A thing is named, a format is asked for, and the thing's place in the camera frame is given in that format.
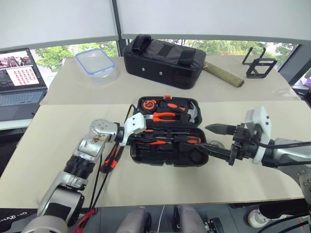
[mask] beige table surface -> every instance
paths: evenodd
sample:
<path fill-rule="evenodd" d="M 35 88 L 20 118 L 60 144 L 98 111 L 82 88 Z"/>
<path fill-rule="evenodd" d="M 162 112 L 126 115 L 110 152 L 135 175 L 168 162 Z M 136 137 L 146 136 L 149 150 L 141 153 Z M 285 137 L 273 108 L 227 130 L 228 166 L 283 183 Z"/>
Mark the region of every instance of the beige table surface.
<path fill-rule="evenodd" d="M 202 71 L 196 85 L 189 90 L 153 82 L 126 72 L 122 57 L 113 60 L 119 73 L 114 82 L 93 86 L 80 70 L 75 59 L 66 59 L 49 87 L 43 104 L 125 104 L 137 103 L 142 96 L 187 97 L 199 102 L 300 100 L 286 80 L 272 69 L 264 79 L 247 79 L 249 66 L 242 65 L 244 56 L 207 56 L 206 60 L 245 80 L 236 88 L 225 81 Z"/>
<path fill-rule="evenodd" d="M 265 105 L 272 121 L 272 138 L 311 140 L 311 111 L 303 101 L 199 103 L 207 140 L 229 148 L 232 137 L 204 127 L 244 122 L 247 110 Z M 96 118 L 123 122 L 128 105 L 44 105 L 39 108 L 0 179 L 0 208 L 37 208 L 57 173 Z M 108 144 L 104 157 L 111 149 Z M 98 206 L 177 203 L 250 202 L 301 198 L 298 185 L 282 172 L 237 160 L 234 166 L 210 157 L 202 167 L 136 164 L 129 147 L 113 172 Z M 84 191 L 88 206 L 95 172 Z"/>

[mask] plastic food container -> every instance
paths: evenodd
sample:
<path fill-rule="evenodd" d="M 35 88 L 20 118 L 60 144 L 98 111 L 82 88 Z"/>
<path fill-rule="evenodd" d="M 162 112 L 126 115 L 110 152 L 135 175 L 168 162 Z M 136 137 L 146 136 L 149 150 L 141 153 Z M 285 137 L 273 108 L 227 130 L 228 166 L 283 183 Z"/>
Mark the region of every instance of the plastic food container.
<path fill-rule="evenodd" d="M 115 63 L 101 49 L 78 53 L 75 58 L 95 85 L 103 85 L 117 78 Z"/>

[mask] laptop screen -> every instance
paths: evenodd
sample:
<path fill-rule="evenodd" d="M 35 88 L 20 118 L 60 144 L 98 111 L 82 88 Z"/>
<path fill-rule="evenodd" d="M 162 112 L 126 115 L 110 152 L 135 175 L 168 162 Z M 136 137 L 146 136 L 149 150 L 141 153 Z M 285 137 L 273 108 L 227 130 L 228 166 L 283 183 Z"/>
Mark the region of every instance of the laptop screen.
<path fill-rule="evenodd" d="M 0 91 L 45 87 L 29 49 L 0 51 Z"/>

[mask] hammer head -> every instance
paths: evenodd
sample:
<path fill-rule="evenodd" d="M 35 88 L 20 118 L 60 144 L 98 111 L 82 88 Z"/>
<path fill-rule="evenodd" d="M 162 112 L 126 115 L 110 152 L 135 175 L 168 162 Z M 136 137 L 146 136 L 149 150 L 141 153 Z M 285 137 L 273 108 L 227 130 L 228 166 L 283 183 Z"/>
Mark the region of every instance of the hammer head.
<path fill-rule="evenodd" d="M 194 119 L 198 116 L 198 110 L 197 108 L 195 107 L 194 103 L 191 102 L 191 105 L 193 107 L 193 109 L 188 109 L 188 114 L 190 115 L 190 120 L 189 122 L 193 123 L 194 124 Z"/>

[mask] laptop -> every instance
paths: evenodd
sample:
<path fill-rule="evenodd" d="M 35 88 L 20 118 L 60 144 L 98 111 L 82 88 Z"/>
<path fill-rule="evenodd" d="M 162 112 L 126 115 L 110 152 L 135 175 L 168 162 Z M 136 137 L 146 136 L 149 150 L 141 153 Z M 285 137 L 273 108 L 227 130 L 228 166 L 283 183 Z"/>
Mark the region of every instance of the laptop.
<path fill-rule="evenodd" d="M 28 48 L 0 51 L 0 121 L 32 119 L 47 90 Z"/>

